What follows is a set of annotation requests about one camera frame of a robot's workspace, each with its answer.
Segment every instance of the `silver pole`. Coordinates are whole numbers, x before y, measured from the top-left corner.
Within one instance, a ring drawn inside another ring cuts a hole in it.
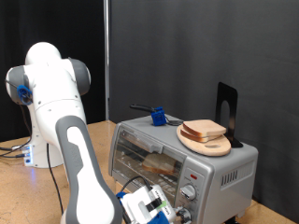
[[[106,120],[109,120],[109,0],[104,0],[104,23],[105,23],[105,108]]]

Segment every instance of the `toaster oven glass window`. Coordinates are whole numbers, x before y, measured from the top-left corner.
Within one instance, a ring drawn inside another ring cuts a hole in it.
[[[151,185],[160,185],[168,201],[174,205],[183,158],[174,159],[168,156],[173,152],[171,153],[165,147],[161,154],[149,153],[144,149],[146,142],[144,144],[136,143],[133,138],[126,136],[120,131],[114,150],[113,171],[125,180],[137,175],[146,177]],[[138,187],[144,185],[143,180],[140,179],[136,179],[134,184]]]

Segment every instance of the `toaster oven door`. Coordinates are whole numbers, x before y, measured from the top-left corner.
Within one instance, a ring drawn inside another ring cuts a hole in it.
[[[151,185],[158,184],[174,206],[184,158],[158,141],[125,129],[120,129],[114,148],[113,172],[121,176],[122,184],[141,175]],[[138,178],[133,181],[138,189],[144,185]]]

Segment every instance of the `bread slice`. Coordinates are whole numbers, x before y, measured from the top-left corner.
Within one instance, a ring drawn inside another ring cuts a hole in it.
[[[184,121],[183,127],[188,133],[197,137],[207,137],[226,133],[226,128],[210,119]]]
[[[177,136],[179,141],[185,145],[185,147],[194,152],[206,156],[224,156],[231,151],[231,143],[224,135],[206,143],[199,143],[181,135],[181,129],[183,129],[183,125],[179,125],[177,128]]]
[[[186,137],[186,138],[189,138],[189,139],[191,139],[191,140],[193,140],[193,141],[201,142],[201,143],[208,142],[208,141],[210,141],[210,140],[213,140],[213,139],[218,138],[218,137],[221,136],[221,134],[219,134],[219,135],[211,135],[211,136],[207,136],[207,137],[198,137],[198,136],[195,136],[195,135],[193,135],[193,134],[191,134],[191,133],[188,133],[188,132],[187,132],[186,130],[184,130],[184,129],[181,129],[181,130],[180,130],[180,134],[183,135],[183,136]]]
[[[176,160],[165,154],[149,154],[142,162],[142,168],[160,175],[173,175]]]

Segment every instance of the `wooden plate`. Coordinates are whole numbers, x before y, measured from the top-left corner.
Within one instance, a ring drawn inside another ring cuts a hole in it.
[[[183,125],[179,125],[177,128],[178,139],[190,150],[206,156],[224,156],[231,151],[231,143],[224,135],[206,143],[199,143],[181,135],[181,129],[183,129]]]

